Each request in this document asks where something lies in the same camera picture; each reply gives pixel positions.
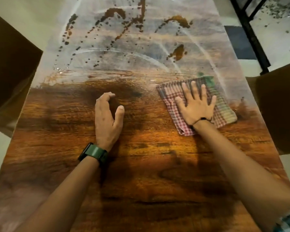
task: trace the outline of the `black string bracelet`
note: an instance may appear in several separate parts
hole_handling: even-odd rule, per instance
[[[207,119],[206,117],[201,117],[199,120],[197,120],[197,121],[194,122],[192,125],[190,125],[190,127],[193,129],[193,126],[194,126],[196,123],[198,123],[200,120],[207,120],[207,121],[210,122],[211,124],[214,124],[214,123],[212,122],[212,119],[213,119],[213,117],[212,117],[211,119]]]

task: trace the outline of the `smartwatch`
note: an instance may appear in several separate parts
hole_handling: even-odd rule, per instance
[[[86,156],[91,156],[97,159],[100,163],[100,166],[105,164],[108,152],[93,143],[88,143],[86,148],[82,151],[81,155],[78,157],[79,161],[82,161]]]

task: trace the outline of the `forearm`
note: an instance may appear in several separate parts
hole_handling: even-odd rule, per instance
[[[264,231],[271,231],[277,219],[290,209],[290,187],[246,156],[209,122],[200,121],[195,129],[211,146],[256,223]]]
[[[98,167],[99,162],[95,158],[84,158],[16,232],[70,231]]]

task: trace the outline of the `metal bar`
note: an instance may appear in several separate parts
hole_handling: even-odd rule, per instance
[[[247,2],[245,3],[244,7],[242,8],[242,10],[246,11],[247,7],[250,5],[251,2],[252,2],[252,0],[247,0]]]
[[[271,64],[249,23],[249,19],[246,14],[246,11],[240,9],[236,0],[230,0],[230,1],[234,7],[234,10],[242,24],[242,27],[247,35],[247,38],[249,39],[252,49],[254,50],[256,57],[259,61],[259,64],[262,68],[261,74],[268,73],[269,72],[268,67],[271,66]]]
[[[248,17],[248,20],[251,21],[254,19],[256,13],[261,9],[261,7],[263,6],[263,4],[266,2],[267,0],[261,0],[260,3],[257,5],[257,7],[255,8],[255,10],[251,13],[251,15]]]

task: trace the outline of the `table top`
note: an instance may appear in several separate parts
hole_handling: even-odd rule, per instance
[[[201,137],[179,136],[159,83],[212,75],[238,121],[220,131],[288,182],[212,0],[66,0],[0,170],[0,225],[21,223],[125,106],[110,164],[72,231],[258,231]]]

